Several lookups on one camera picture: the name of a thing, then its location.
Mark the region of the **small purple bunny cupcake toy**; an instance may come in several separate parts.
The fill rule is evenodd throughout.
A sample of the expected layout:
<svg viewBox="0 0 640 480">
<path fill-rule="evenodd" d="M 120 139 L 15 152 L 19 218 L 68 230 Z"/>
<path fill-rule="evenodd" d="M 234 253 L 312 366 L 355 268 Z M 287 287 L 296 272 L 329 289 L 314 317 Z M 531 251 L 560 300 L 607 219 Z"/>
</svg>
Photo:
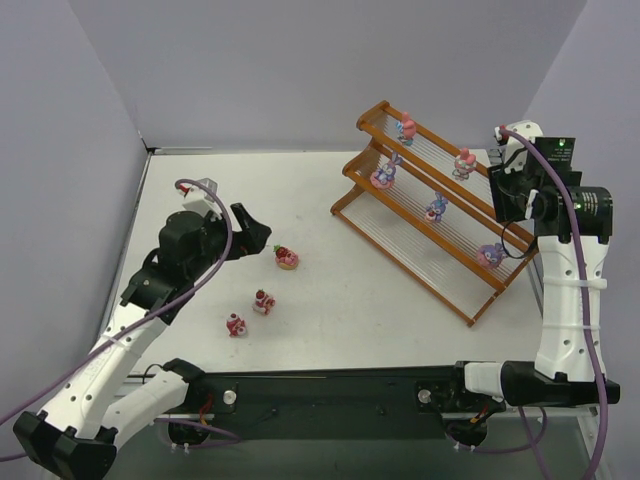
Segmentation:
<svg viewBox="0 0 640 480">
<path fill-rule="evenodd" d="M 435 199 L 426 207 L 424 220 L 429 223 L 440 223 L 446 212 L 448 199 L 442 193 L 436 192 Z"/>
</svg>

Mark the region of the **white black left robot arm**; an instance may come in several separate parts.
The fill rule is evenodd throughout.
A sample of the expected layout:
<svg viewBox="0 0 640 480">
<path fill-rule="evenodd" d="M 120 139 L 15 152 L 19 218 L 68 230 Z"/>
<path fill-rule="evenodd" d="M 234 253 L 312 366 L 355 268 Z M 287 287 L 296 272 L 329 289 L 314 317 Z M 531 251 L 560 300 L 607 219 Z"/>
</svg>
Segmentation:
<svg viewBox="0 0 640 480">
<path fill-rule="evenodd" d="M 158 378 L 127 396 L 115 395 L 146 349 L 193 298 L 197 280 L 224 260 L 265 248 L 270 228 L 240 203 L 231 211 L 237 231 L 210 203 L 167 218 L 158 247 L 131 277 L 88 363 L 66 377 L 39 412 L 25 411 L 15 421 L 13 432 L 32 461 L 61 479 L 101 479 L 128 440 L 184 402 L 190 383 L 203 372 L 182 360 L 170 362 Z"/>
</svg>

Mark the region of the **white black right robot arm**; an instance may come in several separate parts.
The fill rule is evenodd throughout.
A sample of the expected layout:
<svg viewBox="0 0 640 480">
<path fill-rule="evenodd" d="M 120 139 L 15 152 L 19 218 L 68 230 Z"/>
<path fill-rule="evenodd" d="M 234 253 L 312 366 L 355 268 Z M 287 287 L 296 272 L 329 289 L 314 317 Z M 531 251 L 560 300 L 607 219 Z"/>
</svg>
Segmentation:
<svg viewBox="0 0 640 480">
<path fill-rule="evenodd" d="M 613 200 L 571 167 L 572 137 L 526 138 L 501 128 L 505 161 L 489 168 L 497 220 L 530 220 L 543 266 L 542 330 L 534 361 L 466 362 L 466 391 L 511 406 L 615 404 L 600 350 L 600 297 Z"/>
</svg>

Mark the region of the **pink pig clear cup toy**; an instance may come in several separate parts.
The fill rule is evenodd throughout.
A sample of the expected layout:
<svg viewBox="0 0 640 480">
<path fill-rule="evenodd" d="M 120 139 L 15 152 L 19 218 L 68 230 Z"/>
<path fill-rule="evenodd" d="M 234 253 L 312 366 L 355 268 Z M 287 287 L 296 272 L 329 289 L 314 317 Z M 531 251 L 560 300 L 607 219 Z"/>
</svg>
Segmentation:
<svg viewBox="0 0 640 480">
<path fill-rule="evenodd" d="M 457 181 L 468 180 L 470 175 L 477 168 L 476 155 L 468 148 L 462 148 L 459 155 L 454 160 L 454 170 L 452 176 Z"/>
</svg>

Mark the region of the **strawberry cake slice toy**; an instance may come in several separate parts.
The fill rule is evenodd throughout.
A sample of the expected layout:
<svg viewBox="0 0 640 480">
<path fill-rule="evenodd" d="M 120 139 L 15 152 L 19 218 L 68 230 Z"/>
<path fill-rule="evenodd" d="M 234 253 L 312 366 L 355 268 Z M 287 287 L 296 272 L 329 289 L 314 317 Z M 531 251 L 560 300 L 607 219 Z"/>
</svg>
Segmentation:
<svg viewBox="0 0 640 480">
<path fill-rule="evenodd" d="M 269 315 L 275 304 L 276 300 L 273 295 L 263 289 L 259 289 L 255 294 L 252 308 L 261 315 Z"/>
</svg>

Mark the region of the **purple bunny sitting donut toy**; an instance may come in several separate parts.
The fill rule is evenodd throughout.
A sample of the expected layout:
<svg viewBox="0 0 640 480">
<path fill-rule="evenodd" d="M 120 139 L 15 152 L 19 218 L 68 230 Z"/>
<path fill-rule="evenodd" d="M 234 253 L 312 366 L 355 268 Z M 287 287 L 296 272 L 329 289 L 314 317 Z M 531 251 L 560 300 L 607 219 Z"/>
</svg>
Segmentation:
<svg viewBox="0 0 640 480">
<path fill-rule="evenodd" d="M 393 152 L 391 158 L 370 175 L 370 183 L 378 190 L 392 188 L 395 184 L 397 167 L 402 161 L 403 158 L 397 152 Z"/>
</svg>

